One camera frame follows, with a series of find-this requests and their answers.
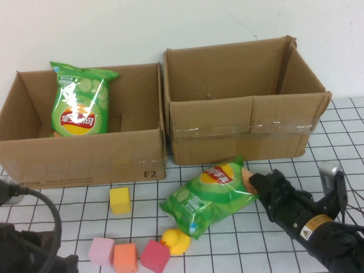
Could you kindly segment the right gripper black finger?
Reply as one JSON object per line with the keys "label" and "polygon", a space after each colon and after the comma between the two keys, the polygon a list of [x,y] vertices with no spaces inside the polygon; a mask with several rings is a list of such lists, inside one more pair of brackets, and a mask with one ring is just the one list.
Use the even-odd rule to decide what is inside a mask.
{"label": "right gripper black finger", "polygon": [[259,198],[262,200],[270,200],[273,193],[272,182],[267,178],[267,176],[255,173],[249,178],[251,186],[255,189]]}

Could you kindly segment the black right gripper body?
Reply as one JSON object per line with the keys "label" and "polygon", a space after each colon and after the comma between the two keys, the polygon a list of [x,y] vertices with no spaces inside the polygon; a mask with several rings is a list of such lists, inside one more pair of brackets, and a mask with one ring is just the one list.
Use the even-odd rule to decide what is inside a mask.
{"label": "black right gripper body", "polygon": [[300,242],[308,242],[319,226],[338,215],[332,193],[315,202],[309,192],[295,189],[277,169],[263,178],[263,206],[269,220]]}

